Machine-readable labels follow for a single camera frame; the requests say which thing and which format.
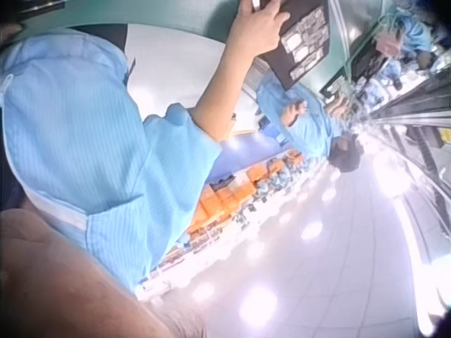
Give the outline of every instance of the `striped blue fabric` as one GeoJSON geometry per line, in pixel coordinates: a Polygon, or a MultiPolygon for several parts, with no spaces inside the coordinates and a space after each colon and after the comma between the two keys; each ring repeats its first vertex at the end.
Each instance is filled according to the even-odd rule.
{"type": "Polygon", "coordinates": [[[14,75],[4,137],[16,176],[55,208],[83,214],[83,236],[47,220],[133,290],[187,229],[221,147],[180,104],[143,124],[123,84],[125,56],[103,39],[38,35],[0,66],[14,75]]]}
{"type": "Polygon", "coordinates": [[[327,157],[332,138],[341,135],[340,123],[331,119],[315,95],[300,83],[285,91],[274,73],[269,72],[257,90],[257,101],[271,123],[307,158],[327,157]],[[307,112],[287,128],[280,123],[280,116],[287,106],[299,100],[306,101],[307,112]]]}

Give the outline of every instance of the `white surface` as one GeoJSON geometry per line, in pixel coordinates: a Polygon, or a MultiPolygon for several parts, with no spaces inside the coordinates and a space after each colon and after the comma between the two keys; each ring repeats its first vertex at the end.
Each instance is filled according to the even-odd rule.
{"type": "Polygon", "coordinates": [[[285,226],[269,218],[257,242],[241,243],[188,287],[215,287],[204,314],[210,337],[415,337],[411,225],[381,189],[371,157],[354,173],[328,169],[315,183],[302,203],[280,207],[292,215],[285,226]],[[322,202],[331,184],[336,197],[322,202]],[[322,231],[304,241],[319,220],[322,231]],[[249,248],[258,258],[249,259],[249,248]]]}
{"type": "MultiPolygon", "coordinates": [[[[128,25],[125,54],[136,66],[128,91],[144,119],[164,116],[170,104],[195,106],[219,63],[224,44],[179,30],[148,25],[128,25]]],[[[258,107],[241,93],[235,112],[234,132],[253,130],[258,107]]]]}

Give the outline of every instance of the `black hair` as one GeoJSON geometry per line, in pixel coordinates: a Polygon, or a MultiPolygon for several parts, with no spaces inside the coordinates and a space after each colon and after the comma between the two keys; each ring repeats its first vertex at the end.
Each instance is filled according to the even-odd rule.
{"type": "Polygon", "coordinates": [[[416,52],[417,52],[417,54],[419,54],[421,52],[424,52],[424,53],[429,53],[431,55],[431,60],[429,61],[429,64],[425,68],[420,68],[420,70],[431,69],[432,66],[434,65],[434,63],[438,59],[438,56],[433,51],[420,51],[420,50],[417,50],[416,52]]]}
{"type": "Polygon", "coordinates": [[[339,146],[333,146],[328,157],[329,163],[342,173],[350,173],[360,165],[362,149],[357,142],[357,134],[350,137],[350,144],[347,150],[339,146]]]}

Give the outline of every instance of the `skin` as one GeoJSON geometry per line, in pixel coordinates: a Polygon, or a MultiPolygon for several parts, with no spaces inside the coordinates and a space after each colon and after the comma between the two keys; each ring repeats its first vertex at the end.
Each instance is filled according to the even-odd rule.
{"type": "Polygon", "coordinates": [[[254,58],[277,47],[288,13],[279,13],[280,0],[252,13],[251,0],[241,0],[238,15],[218,69],[191,113],[196,124],[216,141],[228,137],[230,120],[254,58]]]}
{"type": "Polygon", "coordinates": [[[18,23],[4,23],[0,25],[0,46],[11,40],[22,30],[18,23]]]}
{"type": "Polygon", "coordinates": [[[19,337],[174,337],[148,308],[28,207],[1,221],[1,305],[19,337]]]}
{"type": "Polygon", "coordinates": [[[295,102],[290,104],[280,116],[280,122],[286,127],[292,127],[300,116],[304,116],[307,111],[305,102],[295,102]]]}
{"type": "MultiPolygon", "coordinates": [[[[325,110],[332,118],[342,118],[349,113],[349,100],[341,94],[337,95],[332,102],[326,105],[325,110]]],[[[283,111],[280,122],[286,127],[292,127],[300,116],[307,112],[307,104],[304,101],[294,102],[283,111]]]]}
{"type": "MultiPolygon", "coordinates": [[[[280,0],[252,13],[241,0],[223,57],[191,116],[207,134],[228,135],[233,109],[254,57],[277,47],[280,0]]],[[[139,303],[91,256],[52,230],[25,202],[0,214],[1,309],[19,337],[205,337],[191,305],[139,303]]]]}

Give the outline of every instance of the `worker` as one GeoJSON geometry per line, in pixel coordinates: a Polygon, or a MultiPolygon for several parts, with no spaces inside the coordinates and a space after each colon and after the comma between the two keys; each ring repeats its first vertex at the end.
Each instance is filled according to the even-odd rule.
{"type": "Polygon", "coordinates": [[[397,38],[401,40],[404,63],[414,62],[415,70],[430,69],[437,56],[432,52],[431,30],[408,13],[396,13],[397,38]]]}
{"type": "Polygon", "coordinates": [[[358,168],[361,151],[356,135],[346,135],[340,119],[349,111],[342,96],[328,105],[321,102],[300,83],[285,91],[276,76],[269,72],[257,90],[261,111],[304,154],[327,158],[342,173],[358,168]]]}
{"type": "Polygon", "coordinates": [[[255,56],[289,18],[280,0],[241,0],[214,76],[195,108],[143,123],[112,43],[57,30],[0,55],[6,157],[36,213],[129,292],[188,228],[227,137],[255,56]]]}

